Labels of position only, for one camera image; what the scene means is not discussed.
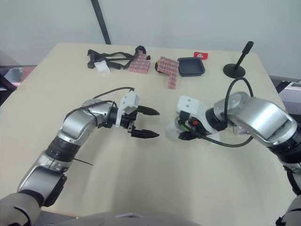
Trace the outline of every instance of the white wall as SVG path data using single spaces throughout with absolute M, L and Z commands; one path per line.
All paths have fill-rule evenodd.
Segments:
M 112 44 L 241 51 L 301 79 L 300 0 L 100 0 Z M 1 0 L 0 61 L 37 64 L 60 41 L 104 43 L 90 0 Z
M 36 65 L 58 42 L 104 43 L 90 0 L 0 0 L 0 65 Z
M 300 0 L 100 0 L 113 44 L 241 51 L 301 79 Z

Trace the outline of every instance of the silver robot arm segment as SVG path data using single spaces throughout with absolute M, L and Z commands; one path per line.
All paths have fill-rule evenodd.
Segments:
M 17 193 L 0 200 L 0 225 L 33 225 L 42 206 L 55 203 L 67 180 L 64 175 L 93 130 L 98 127 L 127 129 L 132 137 L 152 138 L 159 134 L 151 130 L 136 130 L 137 113 L 159 115 L 149 107 L 138 105 L 139 97 L 130 91 L 119 108 L 112 101 L 90 99 L 70 112 L 49 147 L 43 151 L 22 179 Z
M 292 203 L 278 225 L 301 225 L 301 128 L 296 121 L 274 103 L 245 92 L 229 96 L 228 121 L 225 121 L 225 99 L 209 109 L 198 100 L 181 96 L 177 106 L 177 118 L 166 127 L 171 139 L 191 140 L 204 138 L 238 126 L 245 133 L 269 148 L 287 172 L 293 191 L 298 197 Z

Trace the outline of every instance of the black tray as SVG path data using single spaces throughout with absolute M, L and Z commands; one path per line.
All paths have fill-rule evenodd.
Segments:
M 205 73 L 202 60 L 198 57 L 179 58 L 179 72 L 183 77 L 200 76 Z

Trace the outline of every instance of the wire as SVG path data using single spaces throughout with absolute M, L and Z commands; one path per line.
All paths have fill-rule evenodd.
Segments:
M 90 108 L 90 107 L 94 107 L 94 106 L 96 106 L 96 105 L 100 105 L 100 104 L 104 104 L 104 103 L 114 103 L 114 101 L 112 101 L 112 100 L 103 100 L 103 101 L 100 101 L 100 102 L 97 102 L 97 103 L 94 103 L 94 104 L 90 104 L 90 105 L 87 105 L 87 106 L 75 108 L 74 110 L 70 111 L 70 112 L 66 115 L 64 121 L 66 120 L 66 118 L 68 118 L 72 113 L 74 113 L 74 112 L 76 112 L 76 111 L 79 111 L 79 110 L 87 110 L 87 109 Z
M 135 90 L 133 87 L 127 87 L 127 86 L 126 86 L 126 87 L 120 87 L 120 88 L 112 89 L 112 90 L 110 90 L 110 91 L 108 91 L 108 92 L 99 94 L 99 95 L 93 97 L 93 99 L 96 99 L 96 98 L 98 98 L 98 97 L 101 97 L 101 96 L 103 96 L 103 95 L 106 95 L 106 94 L 109 94 L 109 93 L 112 93 L 112 92 L 115 92 L 115 91 L 121 90 L 121 89 L 129 89 L 130 91 Z
M 97 117 L 89 110 L 89 109 L 85 109 L 87 112 L 89 112 L 91 115 L 93 115 L 93 117 L 95 118 L 95 122 L 96 122 L 96 126 L 98 126 L 98 121 L 97 121 Z
M 224 108 L 224 120 L 225 120 L 225 123 L 228 123 L 228 102 L 229 102 L 229 97 L 230 97 L 230 92 L 234 86 L 234 84 L 239 81 L 239 80 L 243 80 L 245 82 L 245 84 L 247 85 L 248 89 L 249 89 L 249 92 L 250 92 L 250 96 L 253 97 L 253 90 L 252 90 L 252 87 L 250 85 L 250 83 L 248 82 L 247 79 L 245 78 L 237 78 L 235 80 L 233 80 L 233 82 L 231 82 L 231 84 L 229 85 L 229 88 L 228 88 L 228 91 L 227 91 L 227 94 L 226 94 L 226 98 L 225 98 L 225 108 Z M 215 143 L 217 145 L 221 145 L 221 146 L 224 146 L 224 147 L 242 147 L 242 146 L 245 146 L 247 144 L 249 144 L 251 142 L 251 140 L 253 140 L 253 137 L 249 137 L 245 142 L 243 143 L 240 143 L 240 144 L 235 144 L 235 145 L 232 145 L 232 144 L 226 144 L 226 143 L 223 143 L 223 142 L 220 142 L 220 141 L 217 141 L 217 140 L 214 140 L 214 139 L 211 139 L 209 137 L 205 137 L 203 135 L 198 135 L 199 138 L 203 138 L 205 140 L 208 140 L 212 143 Z
M 96 98 L 98 98 L 98 97 L 101 97 L 101 96 L 103 96 L 103 95 L 106 95 L 106 94 L 108 94 L 108 93 L 112 93 L 112 92 L 115 92 L 115 91 L 121 90 L 121 89 L 129 89 L 130 91 L 135 90 L 133 87 L 127 87 L 127 86 L 126 86 L 126 87 L 120 87 L 120 88 L 112 89 L 112 90 L 110 90 L 110 91 L 108 91 L 108 92 L 99 94 L 99 95 L 93 97 L 92 99 L 96 99 Z M 66 115 L 64 121 L 65 121 L 66 118 L 67 118 L 69 115 L 71 115 L 72 113 L 74 113 L 74 112 L 76 112 L 76 111 L 79 111 L 79 110 L 86 110 L 86 111 L 88 111 L 91 115 L 94 116 L 95 121 L 96 121 L 96 125 L 98 125 L 97 117 L 96 117 L 94 114 L 92 114 L 88 108 L 93 107 L 93 106 L 96 106 L 96 105 L 99 105 L 99 104 L 104 104 L 104 103 L 112 103 L 112 106 L 117 107 L 117 104 L 116 104 L 115 101 L 112 101 L 112 100 L 104 100 L 104 101 L 101 101 L 101 102 L 98 102 L 98 103 L 95 103 L 95 104 L 90 104 L 90 105 L 87 105 L 87 106 L 79 107 L 79 108 L 76 108 L 76 109 L 70 111 L 70 112 Z
M 89 162 L 87 162 L 87 161 L 82 161 L 82 160 L 76 159 L 76 158 L 74 158 L 74 160 L 79 161 L 79 162 L 82 162 L 82 163 L 85 163 L 85 164 L 88 164 L 88 165 L 91 165 L 91 166 L 94 166 L 93 164 L 91 164 L 91 163 L 89 163 Z

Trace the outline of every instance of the beige table surface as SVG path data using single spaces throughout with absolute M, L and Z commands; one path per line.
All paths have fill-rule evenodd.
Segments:
M 65 115 L 93 96 L 121 86 L 132 86 L 140 105 L 160 116 L 142 116 L 137 127 L 161 135 L 155 139 L 130 137 L 124 129 L 96 129 L 74 162 L 68 180 L 49 211 L 88 215 L 109 210 L 164 211 L 205 226 L 274 225 L 294 194 L 276 156 L 257 141 L 242 148 L 225 148 L 204 140 L 173 142 L 165 125 L 176 116 L 179 97 L 188 95 L 207 106 L 223 99 L 232 79 L 222 68 L 234 63 L 238 52 L 206 51 L 206 73 L 178 77 L 176 90 L 167 89 L 168 76 L 158 74 L 160 56 L 191 57 L 197 50 L 146 48 L 151 55 L 148 74 L 111 69 L 100 75 L 88 69 L 87 50 L 99 53 L 135 47 L 97 44 L 58 44 L 0 109 L 0 197 L 16 191 L 23 175 L 55 137 Z M 242 63 L 255 96 L 284 107 L 255 53 Z M 233 91 L 245 90 L 242 84 Z M 126 91 L 108 95 L 119 103 Z M 236 143 L 224 131 L 221 141 Z

